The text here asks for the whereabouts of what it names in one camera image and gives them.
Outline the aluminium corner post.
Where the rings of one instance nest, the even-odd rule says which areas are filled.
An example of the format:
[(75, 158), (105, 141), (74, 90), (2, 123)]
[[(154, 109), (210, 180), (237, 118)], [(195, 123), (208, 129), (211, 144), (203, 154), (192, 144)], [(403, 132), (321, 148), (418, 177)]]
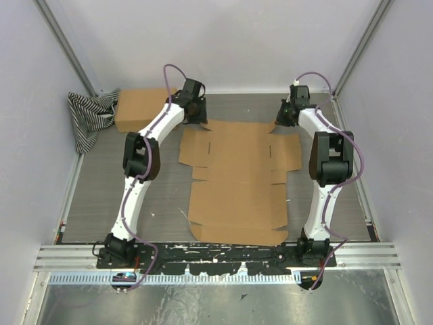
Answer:
[(392, 7), (393, 3), (394, 3), (393, 0), (379, 1), (378, 6), (376, 7), (372, 17), (370, 18), (355, 50), (353, 51), (350, 57), (350, 60), (348, 61), (348, 64), (344, 69), (344, 72), (342, 73), (342, 76), (340, 77), (336, 85), (336, 88), (334, 90), (335, 98), (337, 98), (342, 93), (345, 84), (347, 83), (351, 74), (355, 70), (356, 65), (358, 64), (365, 50), (371, 43), (373, 37), (375, 36), (376, 31), (378, 30), (380, 24), (386, 17), (386, 14), (388, 13), (389, 9)]
[(68, 17), (60, 1), (34, 1), (34, 3), (87, 93), (92, 96), (99, 95), (102, 92), (99, 81), (68, 21)]

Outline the closed brown cardboard box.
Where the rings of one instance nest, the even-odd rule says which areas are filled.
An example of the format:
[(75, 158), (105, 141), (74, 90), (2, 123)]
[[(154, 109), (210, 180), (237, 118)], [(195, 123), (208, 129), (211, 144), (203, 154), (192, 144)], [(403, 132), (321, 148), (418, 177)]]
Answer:
[(137, 132), (149, 125), (166, 103), (165, 88), (120, 91), (115, 125), (119, 133)]

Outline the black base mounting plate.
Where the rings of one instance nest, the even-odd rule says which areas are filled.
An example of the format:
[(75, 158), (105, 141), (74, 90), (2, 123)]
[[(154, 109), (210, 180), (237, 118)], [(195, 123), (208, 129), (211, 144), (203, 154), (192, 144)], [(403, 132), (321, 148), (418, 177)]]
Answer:
[(291, 274), (293, 268), (322, 267), (326, 255), (300, 254), (298, 246), (284, 242), (277, 246), (211, 244), (203, 242), (157, 242), (135, 244), (125, 261), (111, 255), (105, 248), (97, 257), (98, 269), (139, 269), (151, 275), (198, 276), (237, 274), (246, 268), (249, 276)]

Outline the left aluminium corner post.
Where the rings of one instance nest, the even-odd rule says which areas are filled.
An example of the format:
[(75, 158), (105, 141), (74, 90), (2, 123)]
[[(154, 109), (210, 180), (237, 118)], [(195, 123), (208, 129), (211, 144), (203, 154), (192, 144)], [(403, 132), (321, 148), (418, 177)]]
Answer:
[(68, 17), (60, 1), (34, 1), (34, 3), (87, 93), (92, 96), (99, 95), (102, 92), (99, 81), (68, 21)]

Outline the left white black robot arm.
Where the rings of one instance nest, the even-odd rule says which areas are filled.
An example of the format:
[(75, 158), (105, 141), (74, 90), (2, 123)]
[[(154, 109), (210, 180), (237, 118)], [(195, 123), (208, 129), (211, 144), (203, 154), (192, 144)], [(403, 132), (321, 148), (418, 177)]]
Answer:
[(185, 79), (183, 88), (168, 96), (161, 111), (146, 127), (127, 134), (122, 160), (124, 193), (116, 221), (99, 251), (102, 261), (123, 269), (136, 262), (139, 214), (145, 194), (160, 171), (160, 145), (183, 122), (207, 122), (205, 92), (203, 83)]

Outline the aluminium front rail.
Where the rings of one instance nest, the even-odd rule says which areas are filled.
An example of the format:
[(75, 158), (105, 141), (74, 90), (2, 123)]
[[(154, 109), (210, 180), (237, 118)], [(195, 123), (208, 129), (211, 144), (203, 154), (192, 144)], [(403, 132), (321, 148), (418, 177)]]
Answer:
[(102, 245), (46, 245), (40, 248), (36, 271), (79, 271), (86, 269), (135, 269), (151, 274), (198, 275), (287, 273), (290, 270), (318, 270), (323, 265), (340, 269), (400, 269), (393, 244), (349, 242), (329, 260), (323, 257), (299, 258), (295, 244), (242, 246), (198, 242), (158, 242), (156, 249), (137, 245), (130, 261), (109, 257)]

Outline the right aluminium corner post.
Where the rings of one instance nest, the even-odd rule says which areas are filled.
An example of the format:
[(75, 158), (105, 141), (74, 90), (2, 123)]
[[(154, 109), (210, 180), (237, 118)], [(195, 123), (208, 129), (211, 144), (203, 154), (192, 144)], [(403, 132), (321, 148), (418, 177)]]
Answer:
[(393, 3), (394, 3), (393, 0), (379, 1), (378, 6), (376, 7), (372, 17), (370, 18), (355, 50), (353, 51), (350, 57), (350, 60), (348, 61), (348, 64), (344, 69), (344, 72), (342, 73), (342, 76), (340, 77), (336, 85), (336, 88), (334, 90), (335, 98), (337, 98), (342, 93), (345, 84), (347, 83), (351, 74), (355, 70), (356, 65), (358, 64), (365, 50), (371, 43), (373, 37), (375, 36), (376, 31), (378, 30), (380, 24), (386, 17), (386, 14), (388, 13), (389, 9), (392, 7)]

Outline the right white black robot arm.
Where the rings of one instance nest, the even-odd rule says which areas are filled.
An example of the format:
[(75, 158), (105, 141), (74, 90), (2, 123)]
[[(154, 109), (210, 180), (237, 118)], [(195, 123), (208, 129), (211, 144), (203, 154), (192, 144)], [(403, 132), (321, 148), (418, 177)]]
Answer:
[(330, 252), (330, 223), (336, 199), (342, 186), (352, 177), (354, 137), (350, 131), (341, 131), (329, 122), (315, 105), (311, 104), (309, 87), (294, 81), (290, 94), (282, 99), (276, 124), (299, 126), (312, 138), (309, 158), (309, 176), (313, 181), (313, 198), (308, 219), (296, 245), (299, 262), (312, 267)]

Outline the striped black white cloth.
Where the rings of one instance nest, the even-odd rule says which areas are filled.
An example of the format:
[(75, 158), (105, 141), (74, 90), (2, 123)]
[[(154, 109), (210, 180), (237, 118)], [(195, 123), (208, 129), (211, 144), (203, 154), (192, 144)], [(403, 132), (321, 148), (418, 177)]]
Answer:
[(98, 133), (114, 124), (119, 97), (120, 89), (95, 97), (68, 93), (75, 150), (78, 154), (89, 152), (97, 141)]

